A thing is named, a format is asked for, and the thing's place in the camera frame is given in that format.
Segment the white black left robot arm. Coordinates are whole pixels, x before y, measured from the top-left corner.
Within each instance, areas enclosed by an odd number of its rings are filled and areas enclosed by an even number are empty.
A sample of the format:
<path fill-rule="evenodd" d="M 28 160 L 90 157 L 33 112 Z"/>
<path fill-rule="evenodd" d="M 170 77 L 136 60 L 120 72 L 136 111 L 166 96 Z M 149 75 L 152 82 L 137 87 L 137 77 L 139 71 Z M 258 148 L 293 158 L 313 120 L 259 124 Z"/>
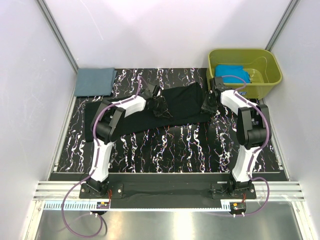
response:
<path fill-rule="evenodd" d="M 90 124 L 94 152 L 91 169 L 83 184 L 83 193 L 87 192 L 98 198 L 111 193 L 108 185 L 113 145 L 121 135 L 125 118 L 145 109 L 152 111 L 155 117 L 172 117 L 162 96 L 162 89 L 152 84 L 126 99 L 115 102 L 105 100 L 99 105 Z"/>

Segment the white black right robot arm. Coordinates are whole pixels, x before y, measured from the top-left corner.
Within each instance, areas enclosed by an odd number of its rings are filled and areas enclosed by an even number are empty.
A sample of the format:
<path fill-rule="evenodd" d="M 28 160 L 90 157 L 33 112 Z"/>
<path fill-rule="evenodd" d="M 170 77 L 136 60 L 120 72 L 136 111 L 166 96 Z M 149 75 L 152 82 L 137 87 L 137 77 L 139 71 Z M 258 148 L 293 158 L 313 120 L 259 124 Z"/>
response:
<path fill-rule="evenodd" d="M 203 111 L 215 112 L 222 105 L 237 115 L 236 138 L 240 145 L 239 153 L 221 193 L 240 198 L 251 191 L 256 160 L 272 136 L 269 108 L 240 95 L 241 89 L 231 89 L 225 85 L 223 76 L 215 76 L 209 80 L 208 92 L 201 107 Z"/>

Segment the black t shirt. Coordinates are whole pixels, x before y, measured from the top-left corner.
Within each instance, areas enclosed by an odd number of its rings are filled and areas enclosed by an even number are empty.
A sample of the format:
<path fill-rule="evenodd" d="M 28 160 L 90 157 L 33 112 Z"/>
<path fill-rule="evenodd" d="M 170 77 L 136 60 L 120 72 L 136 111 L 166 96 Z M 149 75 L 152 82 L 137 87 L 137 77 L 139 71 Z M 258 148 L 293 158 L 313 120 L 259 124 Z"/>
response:
<path fill-rule="evenodd" d="M 144 109 L 124 119 L 120 135 L 139 133 L 164 126 L 204 123 L 211 120 L 211 114 L 202 112 L 204 97 L 198 82 L 164 89 L 162 95 L 166 100 L 171 117 L 156 117 L 151 110 Z"/>

